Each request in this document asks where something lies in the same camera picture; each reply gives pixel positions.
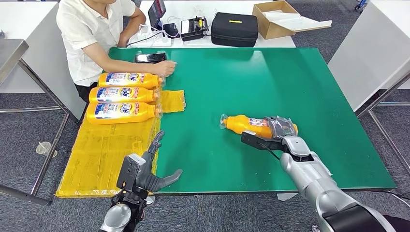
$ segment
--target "black zipper case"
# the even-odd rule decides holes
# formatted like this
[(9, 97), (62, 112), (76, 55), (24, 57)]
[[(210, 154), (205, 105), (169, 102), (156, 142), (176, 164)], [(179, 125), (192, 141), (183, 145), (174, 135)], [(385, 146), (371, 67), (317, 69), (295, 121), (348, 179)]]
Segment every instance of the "black zipper case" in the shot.
[(253, 47), (258, 35), (258, 19), (254, 15), (218, 12), (212, 21), (211, 41), (213, 44)]

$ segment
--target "orange detergent bottle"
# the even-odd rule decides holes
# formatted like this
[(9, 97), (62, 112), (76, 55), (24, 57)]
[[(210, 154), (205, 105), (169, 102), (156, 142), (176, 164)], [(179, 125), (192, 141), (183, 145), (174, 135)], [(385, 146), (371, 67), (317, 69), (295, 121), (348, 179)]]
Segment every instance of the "orange detergent bottle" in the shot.
[(155, 102), (160, 89), (148, 90), (141, 87), (96, 87), (90, 91), (90, 102)]
[(165, 85), (165, 77), (146, 72), (110, 72), (103, 73), (98, 79), (99, 87), (127, 86), (152, 89)]
[(143, 122), (152, 117), (162, 117), (160, 104), (150, 105), (145, 102), (100, 103), (90, 102), (87, 108), (87, 120), (92, 124), (116, 124)]
[[(293, 127), (297, 133), (296, 124), (293, 124)], [(252, 131), (256, 133), (256, 136), (267, 139), (272, 138), (272, 132), (265, 119), (249, 118), (245, 115), (228, 117), (226, 114), (222, 114), (220, 117), (220, 128), (228, 128), (237, 134), (241, 134), (244, 131)]]

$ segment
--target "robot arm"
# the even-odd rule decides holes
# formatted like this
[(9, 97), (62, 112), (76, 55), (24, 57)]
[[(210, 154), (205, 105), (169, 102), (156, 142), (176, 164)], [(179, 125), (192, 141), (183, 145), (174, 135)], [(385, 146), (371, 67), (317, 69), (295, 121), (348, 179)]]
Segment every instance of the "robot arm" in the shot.
[(359, 203), (337, 186), (318, 155), (296, 136), (289, 119), (271, 117), (266, 120), (272, 139), (245, 131), (241, 140), (259, 150), (283, 151), (280, 165), (315, 210), (322, 232), (395, 232), (383, 215)]
[(144, 219), (148, 192), (159, 191), (181, 176), (181, 169), (165, 178), (159, 178), (151, 172), (152, 161), (161, 146), (163, 135), (164, 131), (161, 130), (142, 157), (131, 154), (124, 158), (117, 180), (117, 187), (121, 191), (112, 197), (111, 208), (99, 232), (134, 232), (138, 222)]

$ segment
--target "man's hand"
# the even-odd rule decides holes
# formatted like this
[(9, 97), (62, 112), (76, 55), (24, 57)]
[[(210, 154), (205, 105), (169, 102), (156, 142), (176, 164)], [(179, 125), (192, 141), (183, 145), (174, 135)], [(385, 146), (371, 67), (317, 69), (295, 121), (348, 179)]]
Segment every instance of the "man's hand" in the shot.
[(168, 77), (175, 70), (176, 63), (171, 60), (161, 61), (152, 65), (151, 74)]

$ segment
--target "green work surface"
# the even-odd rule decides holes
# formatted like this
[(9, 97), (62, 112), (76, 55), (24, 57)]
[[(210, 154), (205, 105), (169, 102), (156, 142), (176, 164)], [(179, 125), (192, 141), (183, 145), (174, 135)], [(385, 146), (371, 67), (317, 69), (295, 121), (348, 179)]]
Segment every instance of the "green work surface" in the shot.
[(388, 189), (395, 184), (314, 48), (114, 48), (110, 57), (165, 51), (177, 62), (164, 89), (185, 90), (184, 112), (165, 114), (157, 175), (182, 169), (159, 193), (295, 191), (267, 151), (219, 128), (220, 115), (290, 117), (343, 189)]

